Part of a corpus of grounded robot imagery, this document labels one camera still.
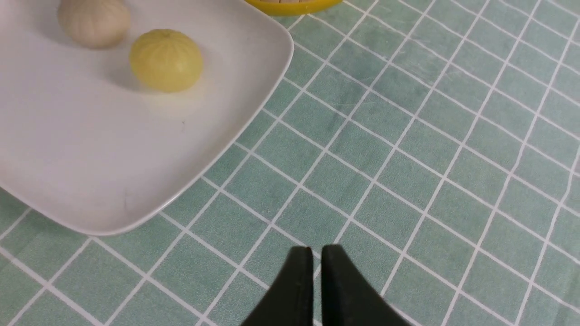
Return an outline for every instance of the white ball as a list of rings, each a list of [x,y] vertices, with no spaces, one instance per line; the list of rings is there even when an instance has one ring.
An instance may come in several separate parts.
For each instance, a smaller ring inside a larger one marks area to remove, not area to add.
[[[65,34],[91,49],[119,44],[131,25],[122,0],[61,0],[57,16]]]

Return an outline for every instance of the green tablecloth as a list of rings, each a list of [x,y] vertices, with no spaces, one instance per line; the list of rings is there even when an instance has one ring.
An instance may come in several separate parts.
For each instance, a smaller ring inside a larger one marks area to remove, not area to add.
[[[87,238],[0,190],[0,325],[235,326],[289,247],[332,242],[413,325],[580,325],[575,1],[279,19],[273,97],[143,227]]]

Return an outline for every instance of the square plate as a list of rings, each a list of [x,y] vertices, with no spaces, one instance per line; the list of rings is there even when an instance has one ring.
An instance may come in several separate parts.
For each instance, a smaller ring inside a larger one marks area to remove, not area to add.
[[[127,0],[122,44],[73,44],[58,0],[0,4],[0,187],[75,231],[106,236],[154,216],[248,126],[288,68],[287,30],[242,0]],[[142,33],[171,28],[204,71],[178,94],[144,90],[129,68]]]

